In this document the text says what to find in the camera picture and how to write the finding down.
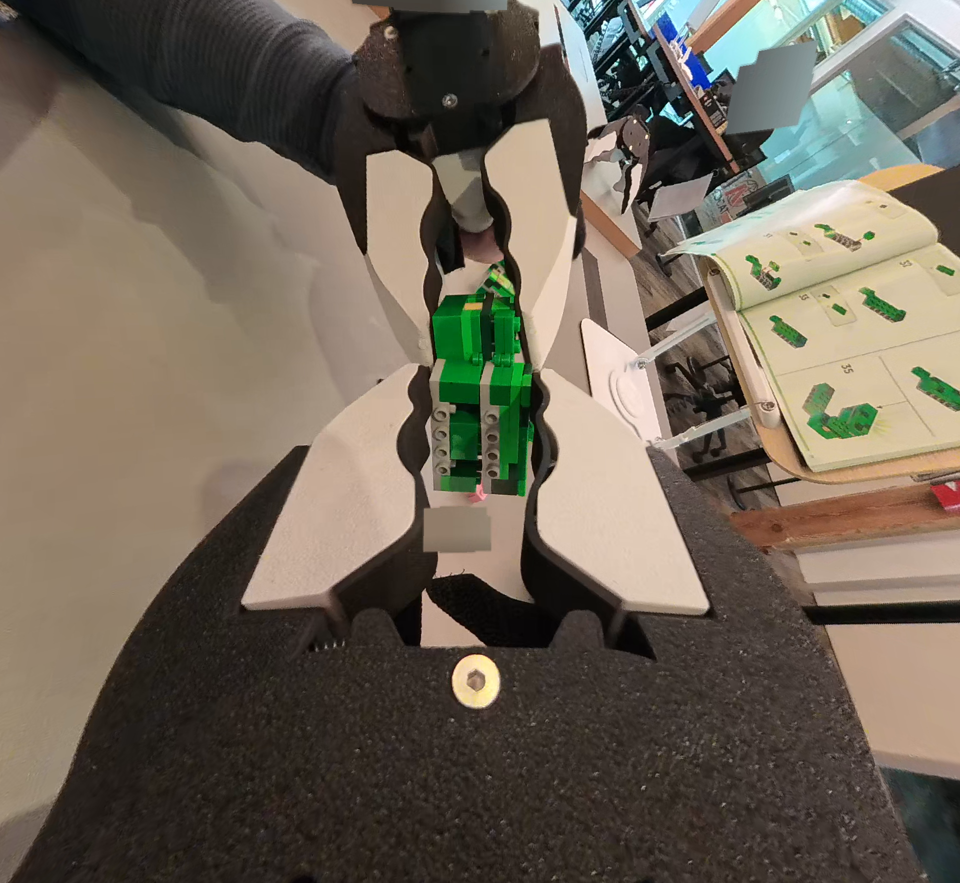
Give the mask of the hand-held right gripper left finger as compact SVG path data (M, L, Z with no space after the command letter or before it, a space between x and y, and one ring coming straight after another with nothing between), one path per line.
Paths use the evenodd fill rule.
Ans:
M310 444L242 596L248 611L400 613L434 575L423 544L429 371L403 365Z

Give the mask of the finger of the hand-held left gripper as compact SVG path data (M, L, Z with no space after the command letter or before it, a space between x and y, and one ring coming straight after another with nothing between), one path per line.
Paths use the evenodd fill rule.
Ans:
M577 219L570 213L550 122L508 129L484 158L486 183L506 216L504 250L517 290L525 354L546 365L567 304Z
M366 267L407 358L432 366L443 273L438 241L450 208L434 170L397 149L366 157Z

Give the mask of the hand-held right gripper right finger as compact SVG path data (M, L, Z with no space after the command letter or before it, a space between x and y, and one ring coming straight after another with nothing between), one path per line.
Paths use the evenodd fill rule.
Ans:
M554 615L704 615L710 601L636 432L546 368L534 375L535 477L520 572Z

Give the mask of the green brick plate assembly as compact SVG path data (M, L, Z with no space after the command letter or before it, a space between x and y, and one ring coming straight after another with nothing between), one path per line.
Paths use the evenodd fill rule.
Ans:
M446 296L433 314L437 357L480 366L510 366L522 353L516 290L503 262L491 264L472 293Z

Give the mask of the tall green brick assembly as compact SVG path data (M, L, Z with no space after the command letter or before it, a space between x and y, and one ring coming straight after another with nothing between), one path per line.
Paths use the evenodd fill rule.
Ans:
M435 362L429 440L436 492L526 494L531 385L522 362Z

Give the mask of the person's left forearm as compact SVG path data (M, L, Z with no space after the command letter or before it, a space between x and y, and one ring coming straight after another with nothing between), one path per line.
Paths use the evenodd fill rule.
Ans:
M127 91L336 183L353 56L276 0L2 0Z

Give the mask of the wooden top background desk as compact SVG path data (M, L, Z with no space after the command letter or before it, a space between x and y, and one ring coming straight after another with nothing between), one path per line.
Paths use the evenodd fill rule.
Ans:
M712 118L705 109L700 90L694 87L690 67L678 55L678 50L674 47L673 42L667 39L659 23L654 24L653 35L678 91L693 112L699 128L698 132L701 133L708 145L714 148L719 157L725 161L726 169L731 174L736 176L743 173L745 169L735 160L719 129L714 125Z

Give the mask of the white desk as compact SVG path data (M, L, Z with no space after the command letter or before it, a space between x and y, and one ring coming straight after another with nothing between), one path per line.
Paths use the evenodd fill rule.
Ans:
M405 362L336 189L2 22L2 879L202 538Z

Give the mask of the idle black grey gripper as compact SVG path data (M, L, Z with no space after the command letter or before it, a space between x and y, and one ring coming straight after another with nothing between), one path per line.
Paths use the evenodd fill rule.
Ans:
M620 214L634 204L648 178L652 141L642 116L630 113L590 129L582 172L585 178L597 175L597 185L612 194Z

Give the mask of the black office chair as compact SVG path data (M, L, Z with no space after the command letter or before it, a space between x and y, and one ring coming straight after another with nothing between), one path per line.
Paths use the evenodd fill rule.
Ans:
M700 429L706 423L732 416L746 407L746 395L729 355L708 362L694 356L685 361L667 361L658 368L660 376L677 377L687 389L663 393L666 404L678 403L686 409L681 416L701 418L691 429Z

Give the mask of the wooden book stand board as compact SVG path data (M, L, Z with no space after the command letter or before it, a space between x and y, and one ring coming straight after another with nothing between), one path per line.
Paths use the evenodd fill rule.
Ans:
M863 178L863 182L889 191L898 200L914 205L920 213L931 218L938 229L945 231L950 246L958 242L957 167L938 169L928 164L901 165L870 173ZM726 284L722 281L721 270L704 257L698 257L696 263L711 309L735 311ZM959 475L957 447L815 472L807 466L783 418L774 429L764 429L759 422L752 423L766 461L810 483L846 485L910 477L915 482L930 484Z

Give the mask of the white metal stand legs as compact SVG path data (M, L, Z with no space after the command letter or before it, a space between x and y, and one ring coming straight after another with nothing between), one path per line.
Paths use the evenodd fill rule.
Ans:
M655 439L653 446L660 450L678 449L681 445L692 443L708 433L725 430L742 421L758 422L764 429L775 429L782 422L781 409L773 389L740 316L735 311L717 311L716 308L702 311L688 325L679 328L645 353L626 363L623 372L633 374L653 370L657 358L709 325L718 325L746 401L735 412L711 418L697 428Z

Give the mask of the blue object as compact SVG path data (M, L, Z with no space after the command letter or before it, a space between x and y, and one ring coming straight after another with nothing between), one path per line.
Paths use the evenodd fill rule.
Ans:
M686 39L681 36L665 37L665 46L677 66L679 77L699 94L708 92L712 87L709 74L699 57L687 45Z

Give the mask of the white table with wooden edge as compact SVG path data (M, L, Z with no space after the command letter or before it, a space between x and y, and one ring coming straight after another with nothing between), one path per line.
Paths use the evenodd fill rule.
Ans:
M959 774L958 508L910 484L732 513L824 633L878 763Z

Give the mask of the brick instruction booklet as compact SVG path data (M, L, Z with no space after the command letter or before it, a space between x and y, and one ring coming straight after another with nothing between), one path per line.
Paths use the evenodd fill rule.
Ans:
M921 212L857 180L684 240L717 270L798 452L829 471L959 442L959 262Z

